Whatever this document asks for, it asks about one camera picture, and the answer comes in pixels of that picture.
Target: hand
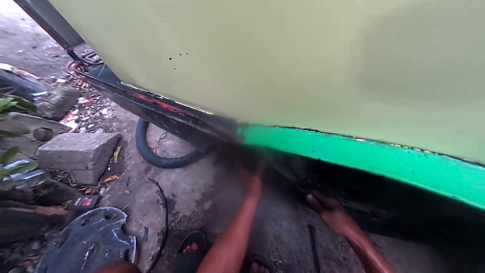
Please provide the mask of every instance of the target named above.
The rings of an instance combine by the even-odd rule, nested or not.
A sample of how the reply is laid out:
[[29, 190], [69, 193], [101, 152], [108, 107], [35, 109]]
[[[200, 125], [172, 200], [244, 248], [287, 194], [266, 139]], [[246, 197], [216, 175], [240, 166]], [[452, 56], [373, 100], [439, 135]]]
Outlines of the hand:
[[251, 172], [239, 166], [239, 173], [241, 174], [242, 182], [246, 188], [247, 196], [259, 197], [261, 195], [261, 175], [264, 171], [264, 162], [259, 164], [258, 170], [256, 172]]
[[330, 230], [347, 239], [362, 233], [357, 223], [336, 199], [324, 197], [321, 193], [314, 191], [311, 194], [307, 194], [307, 200]]

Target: black metal frame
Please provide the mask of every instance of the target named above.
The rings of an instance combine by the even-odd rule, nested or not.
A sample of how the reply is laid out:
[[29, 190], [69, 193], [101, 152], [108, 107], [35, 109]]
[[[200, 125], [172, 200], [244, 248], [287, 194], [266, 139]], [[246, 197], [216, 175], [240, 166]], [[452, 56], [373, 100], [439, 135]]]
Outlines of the black metal frame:
[[240, 126], [232, 119], [208, 114], [155, 93], [141, 91], [121, 83], [107, 65], [89, 73], [74, 70], [83, 81], [103, 91], [124, 109], [184, 139], [200, 150], [223, 143], [241, 143]]

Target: black rubber hose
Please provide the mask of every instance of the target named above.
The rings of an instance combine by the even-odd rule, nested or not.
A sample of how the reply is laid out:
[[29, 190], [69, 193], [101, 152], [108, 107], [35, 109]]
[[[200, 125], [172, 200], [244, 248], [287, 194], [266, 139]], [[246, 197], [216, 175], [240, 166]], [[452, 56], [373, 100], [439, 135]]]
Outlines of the black rubber hose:
[[146, 141], [146, 130], [148, 129], [148, 121], [140, 118], [136, 125], [135, 141], [136, 147], [143, 159], [151, 165], [165, 169], [177, 169], [188, 166], [197, 160], [201, 159], [207, 153], [195, 150], [188, 155], [181, 157], [162, 157], [153, 153]]

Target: vehicle body panel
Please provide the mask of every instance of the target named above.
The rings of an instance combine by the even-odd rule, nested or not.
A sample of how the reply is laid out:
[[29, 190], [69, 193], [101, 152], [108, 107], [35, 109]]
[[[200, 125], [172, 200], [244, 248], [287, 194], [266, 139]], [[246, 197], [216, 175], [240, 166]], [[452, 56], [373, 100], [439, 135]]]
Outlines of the vehicle body panel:
[[485, 162], [478, 0], [51, 3], [123, 83], [243, 123]]

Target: foot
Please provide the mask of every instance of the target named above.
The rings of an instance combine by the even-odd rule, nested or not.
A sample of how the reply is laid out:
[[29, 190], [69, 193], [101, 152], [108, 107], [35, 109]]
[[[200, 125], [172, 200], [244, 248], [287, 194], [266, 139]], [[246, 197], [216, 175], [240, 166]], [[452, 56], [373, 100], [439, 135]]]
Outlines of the foot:
[[249, 273], [270, 273], [270, 271], [264, 266], [259, 265], [257, 262], [253, 262], [249, 269]]
[[184, 250], [182, 250], [183, 254], [195, 254], [200, 251], [199, 245], [197, 243], [193, 243], [188, 245]]

